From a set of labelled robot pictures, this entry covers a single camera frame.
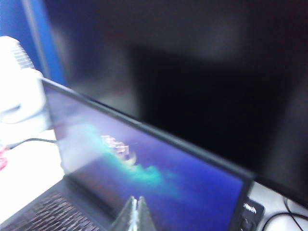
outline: blue wall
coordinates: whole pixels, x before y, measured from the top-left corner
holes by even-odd
[[[21,0],[0,0],[0,2],[0,35],[8,35],[20,41],[20,44],[29,55],[35,68],[42,72],[41,63]]]
[[[45,77],[65,85],[64,72],[52,40],[49,20],[42,0],[29,0],[35,19],[38,39],[42,48],[45,64],[43,69],[41,59],[38,56],[33,41],[30,26],[28,24],[22,0],[0,0],[1,21],[0,35],[7,35],[20,41],[35,68],[43,73]]]

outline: pink object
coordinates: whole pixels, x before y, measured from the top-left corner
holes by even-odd
[[[0,157],[0,171],[3,170],[8,164],[8,159],[5,157]]]

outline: laptop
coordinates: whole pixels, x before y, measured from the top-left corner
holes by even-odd
[[[253,174],[71,89],[42,83],[65,175],[2,231],[240,230]]]

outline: black monitor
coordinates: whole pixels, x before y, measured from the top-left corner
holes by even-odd
[[[308,200],[305,1],[44,3],[69,87]]]

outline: laptop bezel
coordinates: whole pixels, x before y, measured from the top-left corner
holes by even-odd
[[[213,166],[216,166],[226,172],[229,172],[233,174],[234,176],[240,178],[243,181],[243,187],[240,192],[240,195],[238,197],[238,201],[236,204],[236,207],[234,208],[232,218],[229,222],[229,231],[235,230],[239,227],[240,221],[241,221],[241,211],[243,210],[243,204],[247,199],[248,192],[251,188],[251,185],[253,183],[253,180],[255,178],[255,175],[248,171],[247,169],[244,169],[234,163],[231,163],[230,161],[219,157],[209,151],[206,151],[192,143],[189,143],[187,141],[184,141],[168,132],[162,131],[161,129],[158,129],[154,126],[151,126],[149,124],[146,124],[144,122],[140,122],[128,115],[125,115],[101,102],[98,102],[90,97],[87,97],[85,95],[79,94],[70,88],[67,88],[63,85],[60,85],[56,82],[53,82],[49,79],[42,78],[42,84],[44,87],[44,91],[46,92],[46,87],[49,87],[57,92],[60,92],[70,98],[73,98],[81,103],[84,103],[85,105],[89,106],[90,108],[93,108],[99,112],[102,112],[112,118],[115,118],[121,122],[124,122],[128,124],[129,126],[132,126],[133,128],[136,128],[142,132],[145,132],[146,134],[149,134],[157,139],[162,140],[163,142],[166,142],[174,147],[177,147],[179,149],[182,149],[183,151],[187,152],[188,154],[191,154],[192,156],[205,161],[207,163],[212,164]],[[68,171],[64,168],[62,165],[62,168],[64,170],[64,173],[67,177],[71,177],[70,174],[68,174]]]

